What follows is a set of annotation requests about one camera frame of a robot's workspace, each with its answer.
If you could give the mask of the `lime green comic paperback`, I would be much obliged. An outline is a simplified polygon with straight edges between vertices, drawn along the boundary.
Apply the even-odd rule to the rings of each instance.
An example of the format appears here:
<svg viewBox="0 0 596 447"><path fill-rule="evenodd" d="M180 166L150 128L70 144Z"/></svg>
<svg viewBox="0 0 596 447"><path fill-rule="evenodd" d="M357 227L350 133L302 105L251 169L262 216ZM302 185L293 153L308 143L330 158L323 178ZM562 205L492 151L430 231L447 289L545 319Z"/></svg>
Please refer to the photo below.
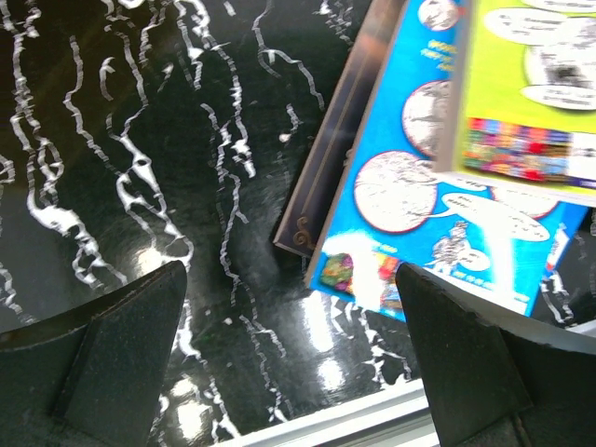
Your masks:
<svg viewBox="0 0 596 447"><path fill-rule="evenodd" d="M469 1L435 170L595 203L595 5Z"/></svg>

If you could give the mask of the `blue comic paperback book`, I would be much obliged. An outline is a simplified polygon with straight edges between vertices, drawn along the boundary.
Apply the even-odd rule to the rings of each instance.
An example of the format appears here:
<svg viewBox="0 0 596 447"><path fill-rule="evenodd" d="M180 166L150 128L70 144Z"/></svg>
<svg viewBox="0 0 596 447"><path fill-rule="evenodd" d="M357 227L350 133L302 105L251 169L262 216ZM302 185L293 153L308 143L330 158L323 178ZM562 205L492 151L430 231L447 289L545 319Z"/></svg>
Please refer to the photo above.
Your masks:
<svg viewBox="0 0 596 447"><path fill-rule="evenodd" d="M546 321L542 293L586 209L433 168L463 17L461 1L405 4L305 282L401 320L395 274L410 263Z"/></svg>

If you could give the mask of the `dark Tale of Two Cities book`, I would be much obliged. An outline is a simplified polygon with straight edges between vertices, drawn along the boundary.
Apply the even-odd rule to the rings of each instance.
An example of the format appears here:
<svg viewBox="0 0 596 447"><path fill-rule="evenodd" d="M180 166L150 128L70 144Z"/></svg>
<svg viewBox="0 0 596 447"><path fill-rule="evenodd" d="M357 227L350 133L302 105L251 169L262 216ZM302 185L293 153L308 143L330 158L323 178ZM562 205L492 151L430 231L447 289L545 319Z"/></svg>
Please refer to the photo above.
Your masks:
<svg viewBox="0 0 596 447"><path fill-rule="evenodd" d="M314 252L404 5L371 2L279 220L277 247L305 257Z"/></svg>

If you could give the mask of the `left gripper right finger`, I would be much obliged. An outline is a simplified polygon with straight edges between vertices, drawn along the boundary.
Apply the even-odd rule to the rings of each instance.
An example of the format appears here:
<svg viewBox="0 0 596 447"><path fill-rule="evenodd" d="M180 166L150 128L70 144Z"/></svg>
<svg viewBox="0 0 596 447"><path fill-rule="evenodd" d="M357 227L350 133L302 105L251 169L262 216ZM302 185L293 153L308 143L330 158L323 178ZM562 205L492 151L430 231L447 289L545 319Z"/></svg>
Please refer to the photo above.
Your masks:
<svg viewBox="0 0 596 447"><path fill-rule="evenodd" d="M396 284L442 446L592 446L595 339L414 264Z"/></svg>

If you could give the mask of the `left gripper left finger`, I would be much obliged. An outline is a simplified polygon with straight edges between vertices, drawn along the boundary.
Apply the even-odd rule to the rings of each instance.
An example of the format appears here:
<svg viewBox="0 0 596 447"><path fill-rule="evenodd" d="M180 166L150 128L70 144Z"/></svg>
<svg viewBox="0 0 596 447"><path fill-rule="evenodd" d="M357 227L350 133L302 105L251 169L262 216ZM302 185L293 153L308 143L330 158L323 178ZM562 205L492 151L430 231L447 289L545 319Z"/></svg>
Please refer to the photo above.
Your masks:
<svg viewBox="0 0 596 447"><path fill-rule="evenodd" d="M143 446L187 289L174 261L1 335L4 446Z"/></svg>

